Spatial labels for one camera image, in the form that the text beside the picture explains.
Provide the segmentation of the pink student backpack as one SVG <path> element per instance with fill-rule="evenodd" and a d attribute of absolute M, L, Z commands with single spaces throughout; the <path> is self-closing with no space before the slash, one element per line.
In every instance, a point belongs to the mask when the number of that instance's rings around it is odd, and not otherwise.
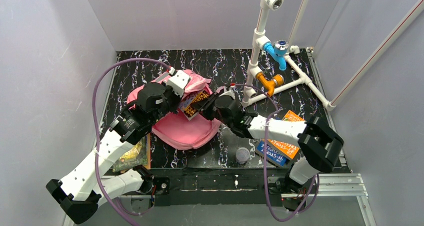
<path fill-rule="evenodd" d="M 190 76 L 190 82 L 185 88 L 184 99 L 190 93 L 205 89 L 212 93 L 209 87 L 210 79 L 195 73 L 193 70 L 183 70 Z M 144 85 L 135 88 L 127 97 L 127 104 L 138 97 L 138 92 Z M 184 113 L 178 109 L 178 113 L 168 113 L 152 126 L 152 133 L 177 150 L 197 149 L 208 143 L 219 131 L 221 122 L 217 119 L 207 120 L 201 115 L 188 120 Z"/>

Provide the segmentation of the orange 39-storey treehouse book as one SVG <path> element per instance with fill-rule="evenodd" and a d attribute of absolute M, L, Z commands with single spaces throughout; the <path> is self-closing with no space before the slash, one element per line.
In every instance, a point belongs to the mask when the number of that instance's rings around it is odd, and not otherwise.
<path fill-rule="evenodd" d="M 306 128 L 303 118 L 289 110 L 282 119 L 271 118 L 266 125 L 268 143 L 273 149 L 286 156 L 288 160 L 298 156 L 300 151 L 299 134 Z"/>

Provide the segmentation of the blue 91-storey treehouse book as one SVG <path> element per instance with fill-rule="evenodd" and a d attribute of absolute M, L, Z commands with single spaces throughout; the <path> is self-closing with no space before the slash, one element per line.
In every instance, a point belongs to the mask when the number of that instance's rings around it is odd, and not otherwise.
<path fill-rule="evenodd" d="M 265 157 L 264 148 L 265 148 L 264 141 L 260 141 L 258 145 L 255 147 L 256 154 L 258 154 L 262 158 Z M 278 153 L 275 149 L 271 148 L 269 145 L 266 145 L 266 160 L 276 167 L 283 167 L 288 162 L 288 159 L 285 156 Z"/>

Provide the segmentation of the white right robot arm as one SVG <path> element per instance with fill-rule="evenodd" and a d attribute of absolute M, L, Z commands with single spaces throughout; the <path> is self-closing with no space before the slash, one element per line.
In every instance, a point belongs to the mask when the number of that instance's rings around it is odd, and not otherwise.
<path fill-rule="evenodd" d="M 344 140 L 319 117 L 308 121 L 267 119 L 243 111 L 230 95 L 214 93 L 195 104 L 205 119 L 217 119 L 240 138 L 276 140 L 298 146 L 303 156 L 295 162 L 287 176 L 288 182 L 305 184 L 319 172 L 331 173 L 339 158 Z"/>

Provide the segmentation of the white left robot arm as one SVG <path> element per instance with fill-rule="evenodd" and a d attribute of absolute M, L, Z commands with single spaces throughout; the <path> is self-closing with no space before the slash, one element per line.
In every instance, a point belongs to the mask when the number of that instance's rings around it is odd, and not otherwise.
<path fill-rule="evenodd" d="M 49 193 L 74 223 L 87 221 L 108 199 L 151 184 L 151 175 L 142 166 L 105 181 L 101 177 L 149 134 L 153 125 L 176 112 L 184 92 L 184 85 L 147 83 L 111 123 L 99 145 L 68 175 L 47 183 Z"/>

